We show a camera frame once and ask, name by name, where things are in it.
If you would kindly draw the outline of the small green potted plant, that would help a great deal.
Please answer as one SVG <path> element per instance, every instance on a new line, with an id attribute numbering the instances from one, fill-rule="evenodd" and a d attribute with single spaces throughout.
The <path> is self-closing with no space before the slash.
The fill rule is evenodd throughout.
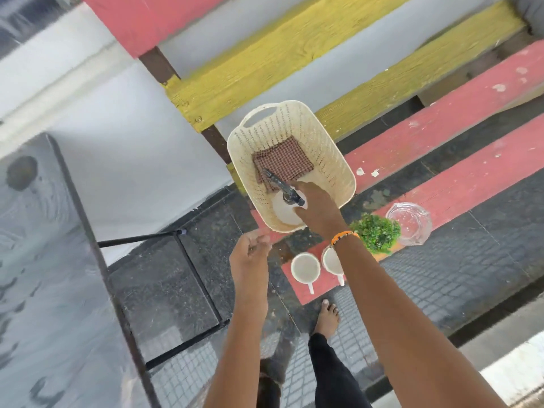
<path id="1" fill-rule="evenodd" d="M 401 235 L 398 221 L 366 212 L 360 219 L 353 221 L 349 228 L 359 235 L 372 254 L 391 254 L 391 248 Z"/>

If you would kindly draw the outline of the grey table with black frame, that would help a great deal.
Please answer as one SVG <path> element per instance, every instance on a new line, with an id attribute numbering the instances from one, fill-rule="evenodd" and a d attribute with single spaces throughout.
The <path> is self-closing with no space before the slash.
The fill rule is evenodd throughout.
<path id="1" fill-rule="evenodd" d="M 108 269 L 58 144 L 0 158 L 0 408 L 203 408 L 222 327 L 180 231 Z"/>

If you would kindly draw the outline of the person's bare foot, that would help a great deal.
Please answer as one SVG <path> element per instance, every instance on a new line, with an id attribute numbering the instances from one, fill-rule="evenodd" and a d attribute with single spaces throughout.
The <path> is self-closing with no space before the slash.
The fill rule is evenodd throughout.
<path id="1" fill-rule="evenodd" d="M 340 321 L 338 306 L 328 299 L 324 299 L 313 334 L 320 334 L 328 340 L 335 334 Z"/>

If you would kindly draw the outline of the white spray bottle black nozzle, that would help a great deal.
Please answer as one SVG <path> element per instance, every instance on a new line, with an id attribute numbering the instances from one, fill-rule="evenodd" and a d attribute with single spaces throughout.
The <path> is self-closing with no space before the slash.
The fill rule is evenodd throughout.
<path id="1" fill-rule="evenodd" d="M 279 188 L 279 192 L 272 198 L 273 211 L 278 219 L 289 226 L 300 227 L 303 225 L 303 220 L 300 219 L 295 212 L 296 207 L 307 209 L 308 204 L 306 197 L 303 193 L 298 193 L 297 190 L 289 185 L 287 182 L 282 181 L 275 173 L 267 168 L 263 168 L 263 172 L 272 184 L 275 184 Z"/>

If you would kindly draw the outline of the person's black trouser leg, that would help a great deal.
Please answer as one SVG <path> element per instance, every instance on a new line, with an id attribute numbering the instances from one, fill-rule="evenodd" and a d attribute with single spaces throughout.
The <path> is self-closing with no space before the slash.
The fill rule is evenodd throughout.
<path id="1" fill-rule="evenodd" d="M 308 346 L 316 377 L 316 408 L 372 408 L 357 380 L 324 335 L 314 333 Z"/>

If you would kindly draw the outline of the red and yellow wooden bench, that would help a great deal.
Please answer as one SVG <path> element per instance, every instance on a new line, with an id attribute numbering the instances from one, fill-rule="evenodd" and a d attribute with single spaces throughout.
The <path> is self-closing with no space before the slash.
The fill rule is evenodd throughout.
<path id="1" fill-rule="evenodd" d="M 424 90 L 515 40 L 527 22 L 510 0 L 299 0 L 272 18 L 260 7 L 232 11 L 223 26 L 209 19 L 229 0 L 183 0 L 204 12 L 182 31 L 218 44 L 237 38 L 191 70 L 167 67 L 158 36 L 174 24 L 173 1 L 84 0 L 165 90 L 195 132 L 228 164 L 230 133 L 251 110 L 270 103 L 306 104 L 336 143 Z M 158 1 L 167 18 L 144 12 Z M 344 155 L 356 178 L 354 197 L 544 85 L 544 41 L 436 99 L 403 122 Z M 264 225 L 250 200 L 250 210 Z M 272 232 L 285 241 L 303 229 Z"/>

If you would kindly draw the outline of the white ceramic cup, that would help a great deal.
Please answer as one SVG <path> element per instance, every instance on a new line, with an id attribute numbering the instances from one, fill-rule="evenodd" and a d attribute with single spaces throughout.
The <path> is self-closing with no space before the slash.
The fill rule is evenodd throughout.
<path id="1" fill-rule="evenodd" d="M 307 285 L 309 293 L 314 295 L 313 284 L 321 274 L 321 263 L 318 258 L 309 252 L 300 253 L 291 261 L 290 270 L 294 279 L 299 283 Z"/>
<path id="2" fill-rule="evenodd" d="M 322 252 L 321 262 L 323 268 L 330 274 L 335 275 L 340 286 L 345 285 L 345 276 L 341 262 L 332 246 L 326 247 Z"/>

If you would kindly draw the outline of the person's left forearm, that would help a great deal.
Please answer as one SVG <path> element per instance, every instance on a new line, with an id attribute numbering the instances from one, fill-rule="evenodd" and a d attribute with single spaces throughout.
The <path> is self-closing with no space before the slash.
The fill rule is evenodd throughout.
<path id="1" fill-rule="evenodd" d="M 267 290 L 267 285 L 261 291 L 237 288 L 223 353 L 203 408 L 256 408 Z"/>

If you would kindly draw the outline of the brown checkered cloth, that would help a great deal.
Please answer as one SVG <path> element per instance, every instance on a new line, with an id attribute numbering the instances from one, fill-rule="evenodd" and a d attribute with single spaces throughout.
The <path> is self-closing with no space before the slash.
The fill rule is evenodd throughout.
<path id="1" fill-rule="evenodd" d="M 252 156 L 257 183 L 265 185 L 267 194 L 279 191 L 264 173 L 268 169 L 284 182 L 298 180 L 311 172 L 315 166 L 304 153 L 299 141 L 293 136 Z"/>

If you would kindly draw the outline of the person's left hand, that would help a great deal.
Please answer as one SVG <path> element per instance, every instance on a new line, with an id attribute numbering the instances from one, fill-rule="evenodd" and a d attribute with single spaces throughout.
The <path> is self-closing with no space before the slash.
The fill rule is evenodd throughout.
<path id="1" fill-rule="evenodd" d="M 268 255 L 255 254 L 248 257 L 244 234 L 240 236 L 229 257 L 236 298 L 266 298 L 269 283 Z"/>

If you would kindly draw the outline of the person's right hand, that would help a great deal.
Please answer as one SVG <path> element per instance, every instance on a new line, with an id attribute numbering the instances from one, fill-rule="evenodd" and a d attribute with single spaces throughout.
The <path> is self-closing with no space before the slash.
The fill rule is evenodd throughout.
<path id="1" fill-rule="evenodd" d="M 336 203 L 321 187 L 305 182 L 291 182 L 290 185 L 306 196 L 308 208 L 312 210 L 312 223 L 308 226 L 312 232 L 331 241 L 337 234 L 349 230 Z"/>

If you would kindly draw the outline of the clear glass ashtray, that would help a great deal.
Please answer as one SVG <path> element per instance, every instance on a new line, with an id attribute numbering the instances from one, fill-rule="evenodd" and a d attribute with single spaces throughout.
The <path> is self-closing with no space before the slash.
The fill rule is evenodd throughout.
<path id="1" fill-rule="evenodd" d="M 392 204 L 386 218 L 398 222 L 400 226 L 398 242 L 405 247 L 423 245 L 432 232 L 431 214 L 415 203 Z"/>

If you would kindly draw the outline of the grey cushion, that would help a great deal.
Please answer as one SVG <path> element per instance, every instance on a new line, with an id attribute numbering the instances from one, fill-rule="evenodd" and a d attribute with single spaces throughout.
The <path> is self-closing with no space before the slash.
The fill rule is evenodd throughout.
<path id="1" fill-rule="evenodd" d="M 544 0 L 510 0 L 531 32 L 544 39 Z"/>

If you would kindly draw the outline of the cream plastic woven basket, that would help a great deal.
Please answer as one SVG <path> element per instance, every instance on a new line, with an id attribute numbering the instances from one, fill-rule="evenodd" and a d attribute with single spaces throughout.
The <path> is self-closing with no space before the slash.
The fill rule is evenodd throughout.
<path id="1" fill-rule="evenodd" d="M 264 225 L 276 233 L 288 234 L 305 228 L 282 223 L 273 211 L 265 185 L 257 183 L 252 155 L 289 137 L 295 137 L 314 169 L 300 178 L 327 191 L 337 207 L 355 195 L 356 178 L 344 156 L 309 107 L 299 101 L 261 105 L 242 119 L 227 139 L 227 149 L 235 171 Z"/>

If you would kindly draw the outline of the person's right forearm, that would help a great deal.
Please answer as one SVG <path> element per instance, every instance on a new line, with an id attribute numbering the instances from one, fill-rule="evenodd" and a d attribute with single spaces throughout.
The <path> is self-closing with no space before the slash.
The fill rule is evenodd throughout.
<path id="1" fill-rule="evenodd" d="M 403 408 L 508 408 L 353 232 L 331 240 L 384 372 Z"/>

